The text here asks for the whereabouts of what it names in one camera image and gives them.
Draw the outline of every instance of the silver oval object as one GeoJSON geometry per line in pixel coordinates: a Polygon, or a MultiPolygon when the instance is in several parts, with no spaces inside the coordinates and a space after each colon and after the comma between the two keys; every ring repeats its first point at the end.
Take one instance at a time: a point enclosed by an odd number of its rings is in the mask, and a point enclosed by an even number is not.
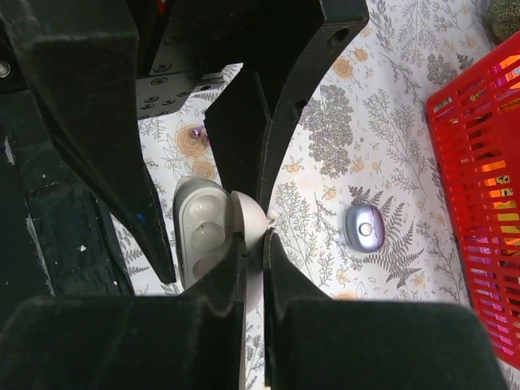
{"type": "Polygon", "coordinates": [[[353,249],[370,254],[383,247],[383,216],[371,205],[357,205],[347,211],[346,236],[353,249]]]}

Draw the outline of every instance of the round button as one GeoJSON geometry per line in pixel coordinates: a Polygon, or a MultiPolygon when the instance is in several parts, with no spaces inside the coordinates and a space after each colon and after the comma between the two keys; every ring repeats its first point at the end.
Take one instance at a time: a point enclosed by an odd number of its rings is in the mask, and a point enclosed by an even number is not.
{"type": "Polygon", "coordinates": [[[372,233],[372,225],[369,223],[362,223],[359,225],[359,232],[362,236],[369,236],[372,233]]]}

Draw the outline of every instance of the tablecloth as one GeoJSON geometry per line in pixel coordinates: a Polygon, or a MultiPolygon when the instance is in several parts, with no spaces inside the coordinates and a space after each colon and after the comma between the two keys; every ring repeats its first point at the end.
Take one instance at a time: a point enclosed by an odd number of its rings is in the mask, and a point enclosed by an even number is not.
{"type": "MultiPolygon", "coordinates": [[[[468,304],[424,105],[492,48],[481,23],[487,3],[368,0],[370,23],[303,110],[271,208],[292,262],[331,297],[468,304]],[[345,244],[342,219],[359,203],[383,213],[387,243],[379,253],[362,255],[345,244]]],[[[226,68],[226,82],[239,70],[226,68]]],[[[208,143],[190,136],[218,95],[194,94],[181,111],[139,123],[171,238],[181,175],[219,180],[208,143]]],[[[115,226],[136,294],[178,294],[180,284],[159,283],[128,231],[115,226]]],[[[262,316],[261,302],[247,317],[247,388],[263,388],[262,316]]],[[[504,370],[520,388],[520,374],[504,370]]]]}

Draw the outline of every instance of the basket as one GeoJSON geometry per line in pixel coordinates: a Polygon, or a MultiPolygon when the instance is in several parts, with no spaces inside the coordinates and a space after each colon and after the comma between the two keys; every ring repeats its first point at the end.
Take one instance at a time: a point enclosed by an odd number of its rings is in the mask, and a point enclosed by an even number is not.
{"type": "Polygon", "coordinates": [[[427,118],[473,307],[520,369],[520,33],[428,99],[427,118]]]}

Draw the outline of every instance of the red plastic basket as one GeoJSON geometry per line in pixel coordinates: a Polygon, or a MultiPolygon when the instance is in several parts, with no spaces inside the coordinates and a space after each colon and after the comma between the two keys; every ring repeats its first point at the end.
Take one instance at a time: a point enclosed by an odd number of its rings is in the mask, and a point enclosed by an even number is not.
{"type": "Polygon", "coordinates": [[[520,32],[427,102],[474,309],[520,369],[520,32]]]}

